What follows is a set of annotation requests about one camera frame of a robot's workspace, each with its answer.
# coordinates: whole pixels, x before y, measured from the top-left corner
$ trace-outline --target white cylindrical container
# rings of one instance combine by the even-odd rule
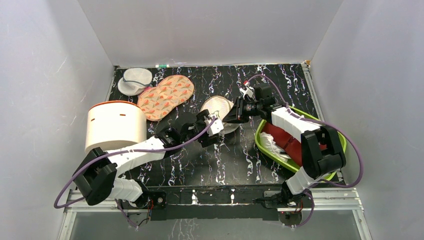
[[[88,111],[85,153],[115,150],[146,140],[146,116],[128,101],[106,101]]]

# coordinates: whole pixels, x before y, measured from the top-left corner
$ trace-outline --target white cloth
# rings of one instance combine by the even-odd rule
[[[287,162],[287,160],[290,159],[289,155],[281,153],[281,152],[285,152],[284,149],[282,149],[276,144],[276,142],[274,141],[274,137],[271,134],[268,134],[266,132],[261,132],[259,134],[259,138],[260,138],[260,144],[262,145],[262,147],[266,148],[268,151],[273,153],[283,162]]]

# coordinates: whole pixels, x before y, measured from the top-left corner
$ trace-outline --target black tabletop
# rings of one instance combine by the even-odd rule
[[[194,84],[194,94],[159,122],[147,121],[147,137],[172,123],[181,112],[197,114],[211,96],[223,96],[230,101],[240,96],[239,86],[256,74],[270,77],[291,106],[317,116],[314,102],[300,64],[231,65],[148,68],[153,74],[152,85],[172,75],[187,76]],[[137,96],[119,92],[117,83],[125,69],[117,69],[109,100],[137,103]],[[265,82],[258,77],[257,82]],[[275,90],[274,95],[280,99]],[[219,144],[202,148],[194,142],[179,153],[149,162],[125,173],[148,187],[155,186],[223,186],[280,184],[292,172],[272,161],[256,147],[254,136],[260,117],[253,117],[235,132],[221,136]]]

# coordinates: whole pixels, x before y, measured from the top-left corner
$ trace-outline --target green tray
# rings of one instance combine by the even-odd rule
[[[293,109],[297,114],[304,115],[305,118],[318,120],[318,118],[311,116],[304,111],[301,111],[301,110],[294,108],[294,107],[290,107],[290,108]],[[268,157],[270,157],[272,160],[274,160],[275,162],[277,162],[281,166],[285,167],[286,169],[288,169],[288,170],[290,170],[294,173],[297,172],[301,167],[299,165],[297,165],[292,159],[288,159],[287,162],[281,161],[276,155],[274,155],[272,152],[268,151],[267,149],[265,149],[261,145],[260,133],[262,132],[262,129],[264,128],[266,123],[267,123],[266,120],[262,120],[260,122],[259,127],[256,130],[256,133],[254,134],[254,142],[256,143],[257,148],[263,154],[267,155]],[[346,138],[345,138],[345,136],[343,136],[339,132],[338,137],[340,138],[340,143],[341,143],[341,146],[343,147],[343,152],[346,152]],[[336,174],[336,172],[333,172],[333,173],[329,174],[327,177],[325,177],[325,179],[331,180],[334,177],[335,174]]]

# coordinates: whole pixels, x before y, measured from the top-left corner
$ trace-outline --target robotic arm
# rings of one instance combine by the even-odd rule
[[[187,112],[181,114],[172,127],[141,143],[110,151],[102,151],[99,147],[91,150],[75,173],[81,172],[93,160],[104,155],[107,157],[91,164],[74,178],[87,204],[93,206],[105,199],[121,199],[133,202],[139,208],[149,201],[153,201],[156,208],[164,208],[164,192],[152,191],[141,182],[118,177],[137,166],[175,154],[181,144],[193,142],[194,136],[201,134],[197,140],[202,147],[218,143],[218,133],[224,129],[223,122],[246,123],[250,116],[260,116],[301,142],[302,167],[282,184],[279,194],[268,199],[276,205],[298,203],[305,196],[305,191],[324,175],[346,165],[343,148],[334,128],[302,120],[290,108],[277,103],[269,85],[247,86],[242,92],[243,97],[236,99],[234,107],[222,121],[209,114],[208,110],[198,115]],[[321,150],[320,144],[326,145],[326,149]]]
[[[208,110],[198,115],[183,113],[175,120],[172,127],[165,128],[146,141],[132,146],[110,151],[102,151],[99,147],[94,148],[75,172],[100,156],[106,154],[111,156],[90,165],[75,178],[74,182],[90,206],[99,204],[105,199],[121,199],[143,207],[151,199],[156,207],[164,207],[165,193],[150,191],[142,183],[133,179],[118,177],[137,166],[177,153],[180,148],[174,148],[175,146],[192,142],[190,139],[201,134],[209,125],[207,131],[197,139],[202,147],[206,147],[218,143],[218,133],[224,129],[222,121],[215,115],[209,114]]]
[[[233,108],[222,120],[224,123],[241,124],[248,122],[250,116],[260,116],[301,142],[302,167],[282,184],[281,193],[271,199],[277,205],[297,203],[305,196],[304,191],[313,187],[324,175],[346,165],[345,154],[334,128],[302,120],[289,107],[277,103],[267,84],[253,88],[246,84],[246,89],[241,88],[240,91],[243,97],[236,99]],[[326,145],[326,149],[321,150],[320,144]]]

